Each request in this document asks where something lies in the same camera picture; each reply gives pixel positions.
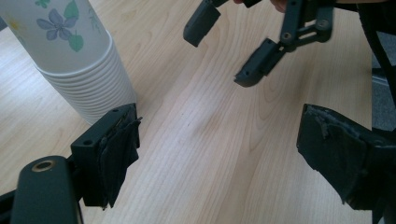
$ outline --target table surface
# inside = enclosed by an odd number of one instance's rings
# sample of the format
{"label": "table surface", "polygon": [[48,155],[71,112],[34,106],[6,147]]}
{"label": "table surface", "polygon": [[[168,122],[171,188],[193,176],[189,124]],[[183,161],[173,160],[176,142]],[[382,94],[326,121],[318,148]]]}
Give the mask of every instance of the table surface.
{"label": "table surface", "polygon": [[[251,88],[233,82],[283,15],[269,1],[233,3],[199,48],[182,38],[199,0],[92,0],[137,92],[140,159],[115,207],[85,207],[86,223],[370,223],[342,204],[297,152],[303,105],[371,127],[371,51],[356,13],[335,10],[332,39],[287,54]],[[90,126],[0,32],[0,194],[27,163],[70,155]]]}

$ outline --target stack of paper cups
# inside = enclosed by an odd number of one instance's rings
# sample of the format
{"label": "stack of paper cups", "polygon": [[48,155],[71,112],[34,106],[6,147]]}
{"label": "stack of paper cups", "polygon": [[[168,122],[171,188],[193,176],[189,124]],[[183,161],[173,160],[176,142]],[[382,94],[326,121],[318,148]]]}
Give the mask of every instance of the stack of paper cups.
{"label": "stack of paper cups", "polygon": [[114,41],[88,0],[0,0],[0,17],[88,123],[136,102]]}

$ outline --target wooden table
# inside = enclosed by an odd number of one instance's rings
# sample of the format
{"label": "wooden table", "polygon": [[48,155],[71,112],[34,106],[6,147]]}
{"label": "wooden table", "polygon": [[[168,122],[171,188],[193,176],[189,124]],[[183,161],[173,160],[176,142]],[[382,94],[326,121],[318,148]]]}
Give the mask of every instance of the wooden table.
{"label": "wooden table", "polygon": [[[356,13],[335,11],[331,41],[286,55],[252,88],[233,75],[283,15],[269,1],[225,4],[199,48],[182,31],[200,0],[92,0],[138,93],[140,159],[113,209],[82,207],[86,223],[370,223],[342,205],[297,152],[303,104],[371,127],[371,51]],[[20,169],[70,155],[89,125],[0,32],[0,194]]]}

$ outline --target purple flower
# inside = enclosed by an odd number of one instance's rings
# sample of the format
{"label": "purple flower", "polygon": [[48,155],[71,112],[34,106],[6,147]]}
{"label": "purple flower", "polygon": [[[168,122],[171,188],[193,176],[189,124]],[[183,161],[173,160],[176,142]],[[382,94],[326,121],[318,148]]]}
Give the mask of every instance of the purple flower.
{"label": "purple flower", "polygon": [[63,40],[68,40],[72,33],[66,28],[72,28],[76,24],[77,18],[71,17],[64,21],[64,18],[59,15],[56,9],[49,12],[49,21],[38,19],[37,25],[43,29],[47,30],[47,39],[54,40],[59,37]]}

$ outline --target flower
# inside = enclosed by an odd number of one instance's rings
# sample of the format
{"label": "flower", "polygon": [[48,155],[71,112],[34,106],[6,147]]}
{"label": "flower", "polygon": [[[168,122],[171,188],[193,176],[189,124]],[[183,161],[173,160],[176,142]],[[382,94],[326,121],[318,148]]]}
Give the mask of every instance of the flower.
{"label": "flower", "polygon": [[37,25],[47,31],[47,39],[54,40],[59,37],[63,40],[68,40],[72,33],[66,28],[72,28],[76,24],[77,18],[71,17],[64,21],[64,18],[59,15],[58,11],[54,8],[49,12],[49,21],[38,19]]}

